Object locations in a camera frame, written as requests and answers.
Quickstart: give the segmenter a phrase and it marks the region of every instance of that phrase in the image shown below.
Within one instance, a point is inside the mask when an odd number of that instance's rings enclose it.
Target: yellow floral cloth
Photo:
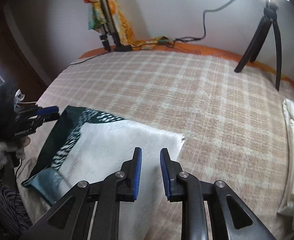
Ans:
[[[105,16],[100,8],[100,0],[84,0],[85,3],[92,3],[93,9],[89,13],[88,28],[98,31],[99,27],[106,23]],[[153,49],[157,44],[172,46],[173,43],[167,37],[156,37],[151,40],[135,40],[135,34],[133,32],[130,22],[126,19],[121,12],[117,0],[107,0],[108,7],[114,25],[116,27],[120,42],[122,45],[131,45],[132,49]]]

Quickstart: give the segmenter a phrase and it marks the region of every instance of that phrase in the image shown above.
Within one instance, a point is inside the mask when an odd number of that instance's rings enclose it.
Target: beige checkered blanket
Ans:
[[[236,62],[176,52],[110,53],[65,69],[39,99],[40,106],[84,106],[159,129],[183,133],[183,169],[200,180],[226,181],[278,238],[291,220],[276,214],[284,192],[288,147],[282,101],[294,90],[253,67],[235,73]],[[27,147],[18,182],[28,178],[54,123],[46,123]],[[35,222],[48,207],[20,186]],[[181,204],[160,205],[148,239],[180,239]]]

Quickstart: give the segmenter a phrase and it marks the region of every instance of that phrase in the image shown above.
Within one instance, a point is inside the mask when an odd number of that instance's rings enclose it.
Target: black cable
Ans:
[[[220,6],[219,8],[217,9],[213,9],[213,10],[204,10],[203,11],[203,26],[204,26],[204,35],[200,38],[196,38],[196,37],[182,37],[182,38],[177,38],[174,40],[175,41],[181,41],[183,43],[186,43],[186,42],[190,42],[190,41],[201,41],[202,39],[204,39],[206,37],[206,25],[205,25],[205,14],[207,12],[218,12],[224,8],[226,8],[228,5],[231,5],[234,1],[236,0],[230,0],[229,2],[225,3],[224,5]]]
[[[109,53],[109,52],[106,52],[106,53],[103,53],[103,54],[99,54],[99,55],[96,55],[96,56],[92,56],[92,57],[87,58],[87,59],[85,59],[85,60],[83,60],[83,61],[80,61],[80,62],[71,63],[71,64],[69,64],[65,69],[67,69],[68,67],[70,67],[70,66],[72,66],[72,65],[77,65],[77,64],[80,64],[80,63],[86,62],[87,60],[90,60],[90,59],[92,59],[92,58],[95,58],[95,57],[98,57],[98,56],[101,56],[101,55],[105,55],[105,54],[108,54],[108,53]]]
[[[15,187],[16,187],[16,193],[15,193],[15,197],[14,197],[14,212],[15,212],[15,219],[16,219],[16,222],[17,222],[17,225],[18,225],[18,231],[19,231],[19,234],[20,234],[20,222],[18,221],[18,217],[17,217],[17,210],[16,210],[16,197],[17,197],[17,194],[19,194],[19,190],[18,190],[18,185],[17,185],[17,172],[18,170],[21,168],[23,164],[23,161],[20,160],[20,165],[18,166],[16,172],[15,172]]]

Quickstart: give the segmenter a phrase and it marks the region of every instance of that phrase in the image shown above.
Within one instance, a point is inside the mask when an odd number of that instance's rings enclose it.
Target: white glove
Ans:
[[[15,142],[0,141],[0,169],[8,162],[7,153],[15,152],[18,159],[25,159],[24,148],[30,143],[29,137]]]

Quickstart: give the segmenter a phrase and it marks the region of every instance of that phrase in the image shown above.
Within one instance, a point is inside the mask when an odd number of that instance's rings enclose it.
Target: orange bed sheet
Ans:
[[[153,50],[162,50],[162,51],[175,51],[175,52],[182,52],[182,53],[191,53],[191,54],[196,54],[196,55],[204,55],[204,56],[215,56],[215,57],[221,57],[224,59],[228,60],[234,60],[236,62],[240,61],[241,55],[221,50],[221,49],[216,49],[216,48],[211,48],[211,47],[206,47],[206,46],[201,46],[201,45],[195,45],[195,44],[188,44],[188,43],[181,43],[181,42],[176,42],[174,47],[170,48],[167,46],[163,45],[157,45],[156,47],[153,48]],[[99,54],[106,53],[106,50],[104,48],[99,48],[99,49],[94,49],[90,50],[83,55],[81,55],[81,58],[85,57],[92,57],[92,56],[97,56]],[[273,74],[276,74],[276,70],[269,67],[266,64],[260,63],[258,61],[255,61],[253,63],[248,62],[248,66],[251,67],[256,67],[261,69],[262,71],[266,72],[271,72]],[[281,75],[281,79],[284,81],[288,81],[291,86],[294,88],[294,81],[291,80],[290,78],[286,77],[285,75]]]

